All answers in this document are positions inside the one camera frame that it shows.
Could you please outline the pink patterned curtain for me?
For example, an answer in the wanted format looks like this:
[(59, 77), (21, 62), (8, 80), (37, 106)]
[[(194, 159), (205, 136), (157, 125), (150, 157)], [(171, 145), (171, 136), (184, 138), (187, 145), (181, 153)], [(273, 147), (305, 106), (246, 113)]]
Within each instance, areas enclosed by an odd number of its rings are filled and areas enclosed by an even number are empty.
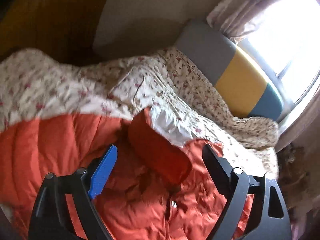
[(280, 0), (221, 0), (208, 14), (206, 21), (216, 31), (237, 44), (257, 26), (253, 18)]

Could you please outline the grey yellow blue headboard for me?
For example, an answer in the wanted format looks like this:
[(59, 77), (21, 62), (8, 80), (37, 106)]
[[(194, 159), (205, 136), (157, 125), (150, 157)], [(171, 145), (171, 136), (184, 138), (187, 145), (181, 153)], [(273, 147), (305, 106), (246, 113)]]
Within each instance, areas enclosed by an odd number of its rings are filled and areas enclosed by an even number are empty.
[(261, 116), (274, 121), (280, 117), (284, 103), (273, 82), (220, 32), (201, 20), (190, 20), (175, 47), (199, 68), (234, 116)]

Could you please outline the window with bright light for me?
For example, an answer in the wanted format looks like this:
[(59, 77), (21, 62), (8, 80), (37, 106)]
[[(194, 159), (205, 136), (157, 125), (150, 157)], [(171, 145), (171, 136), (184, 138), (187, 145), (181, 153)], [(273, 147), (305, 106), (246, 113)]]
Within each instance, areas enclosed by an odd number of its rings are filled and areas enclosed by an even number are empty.
[(274, 81), (285, 100), (299, 103), (319, 75), (319, 3), (279, 0), (253, 18), (256, 30), (239, 42)]

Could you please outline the orange puffer jacket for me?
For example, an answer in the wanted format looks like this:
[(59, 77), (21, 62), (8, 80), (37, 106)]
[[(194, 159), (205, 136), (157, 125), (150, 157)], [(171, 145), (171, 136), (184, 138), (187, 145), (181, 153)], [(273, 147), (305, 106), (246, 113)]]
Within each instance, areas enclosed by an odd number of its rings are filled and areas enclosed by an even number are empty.
[(226, 199), (202, 160), (207, 140), (182, 148), (151, 128), (149, 110), (132, 121), (66, 114), (23, 121), (1, 133), (1, 203), (14, 228), (27, 237), (31, 212), (46, 174), (72, 174), (111, 144), (117, 162), (95, 201), (115, 239), (205, 239)]

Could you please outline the floral bed quilt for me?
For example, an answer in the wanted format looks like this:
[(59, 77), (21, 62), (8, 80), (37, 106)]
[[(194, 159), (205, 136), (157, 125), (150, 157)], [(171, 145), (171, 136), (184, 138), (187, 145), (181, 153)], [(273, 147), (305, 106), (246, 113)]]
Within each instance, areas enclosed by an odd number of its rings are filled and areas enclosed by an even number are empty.
[(176, 48), (87, 67), (59, 63), (37, 49), (20, 50), (1, 62), (1, 130), (23, 120), (71, 113), (131, 120), (146, 107), (156, 112), (170, 140), (220, 142), (232, 165), (278, 178), (277, 123), (234, 116)]

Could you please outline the cluttered wooden nightstand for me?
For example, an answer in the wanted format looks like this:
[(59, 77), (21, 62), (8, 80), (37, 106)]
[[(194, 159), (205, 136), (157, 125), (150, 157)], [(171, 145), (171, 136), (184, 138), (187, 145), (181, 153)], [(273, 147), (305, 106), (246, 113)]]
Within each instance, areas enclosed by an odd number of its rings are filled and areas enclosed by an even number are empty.
[(319, 152), (289, 144), (278, 153), (278, 183), (287, 208), (301, 216), (317, 206)]

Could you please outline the brown wooden wardrobe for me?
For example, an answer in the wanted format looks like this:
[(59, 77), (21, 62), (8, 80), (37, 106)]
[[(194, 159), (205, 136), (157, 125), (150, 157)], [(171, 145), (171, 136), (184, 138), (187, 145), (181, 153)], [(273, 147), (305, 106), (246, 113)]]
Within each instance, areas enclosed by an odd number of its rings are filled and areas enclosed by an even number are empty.
[(98, 63), (93, 51), (107, 0), (1, 0), (1, 60), (36, 48), (61, 63)]

